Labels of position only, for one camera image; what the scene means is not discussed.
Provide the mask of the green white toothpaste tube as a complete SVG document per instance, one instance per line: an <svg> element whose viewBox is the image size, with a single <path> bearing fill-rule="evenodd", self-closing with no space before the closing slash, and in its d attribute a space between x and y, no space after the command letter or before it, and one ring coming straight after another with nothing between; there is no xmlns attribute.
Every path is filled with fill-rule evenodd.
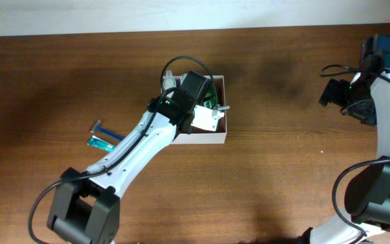
<svg viewBox="0 0 390 244"><path fill-rule="evenodd" d="M115 146L113 144L110 144L109 142L106 142L102 139L100 139L99 137L97 136L92 136L87 144L89 146L93 146L93 147L96 147L98 149L101 149L101 150L104 150L106 152L111 152L114 150Z"/></svg>

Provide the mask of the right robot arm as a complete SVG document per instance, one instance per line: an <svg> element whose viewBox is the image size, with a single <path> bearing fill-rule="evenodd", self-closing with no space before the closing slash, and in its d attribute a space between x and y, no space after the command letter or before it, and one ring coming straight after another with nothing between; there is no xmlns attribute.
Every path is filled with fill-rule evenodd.
<svg viewBox="0 0 390 244"><path fill-rule="evenodd" d="M330 77L319 103L340 106L348 115L377 129L376 159L348 167L332 187L335 215L324 224L308 228L298 243L366 243L369 237L390 232L390 36L376 34L362 43L357 68L340 67L342 75Z"/></svg>

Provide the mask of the green white soap box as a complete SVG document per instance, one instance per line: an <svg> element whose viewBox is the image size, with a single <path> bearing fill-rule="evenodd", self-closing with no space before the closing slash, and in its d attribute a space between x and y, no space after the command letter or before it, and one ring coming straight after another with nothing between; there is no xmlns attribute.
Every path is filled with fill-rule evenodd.
<svg viewBox="0 0 390 244"><path fill-rule="evenodd" d="M202 105L209 109L216 110L219 102L219 96L216 88L210 88L204 98Z"/></svg>

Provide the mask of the clear foam pump bottle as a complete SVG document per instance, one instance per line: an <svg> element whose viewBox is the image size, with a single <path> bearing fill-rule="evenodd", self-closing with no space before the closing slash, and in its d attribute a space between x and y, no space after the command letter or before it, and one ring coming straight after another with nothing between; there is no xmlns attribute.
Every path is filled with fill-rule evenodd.
<svg viewBox="0 0 390 244"><path fill-rule="evenodd" d="M165 75L164 75L163 80L162 80L162 90L166 91L168 89L178 88L178 87L179 87L179 83L177 82L177 80L173 76L172 71L166 70Z"/></svg>

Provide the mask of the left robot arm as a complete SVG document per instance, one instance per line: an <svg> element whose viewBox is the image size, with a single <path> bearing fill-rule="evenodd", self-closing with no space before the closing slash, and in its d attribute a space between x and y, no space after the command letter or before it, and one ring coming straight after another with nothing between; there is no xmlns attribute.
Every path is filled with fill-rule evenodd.
<svg viewBox="0 0 390 244"><path fill-rule="evenodd" d="M162 81L162 94L149 101L141 120L113 150L82 172L70 167L60 176L47 227L65 242L113 243L124 193L168 145L225 142L222 75L168 73Z"/></svg>

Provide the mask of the blue mouthwash bottle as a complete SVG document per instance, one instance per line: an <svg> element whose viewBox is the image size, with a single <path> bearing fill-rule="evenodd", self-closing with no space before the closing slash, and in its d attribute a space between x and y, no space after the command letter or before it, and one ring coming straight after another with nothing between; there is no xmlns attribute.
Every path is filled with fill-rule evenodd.
<svg viewBox="0 0 390 244"><path fill-rule="evenodd" d="M187 73L181 75L181 82L183 82L186 79L187 76L188 76Z"/></svg>

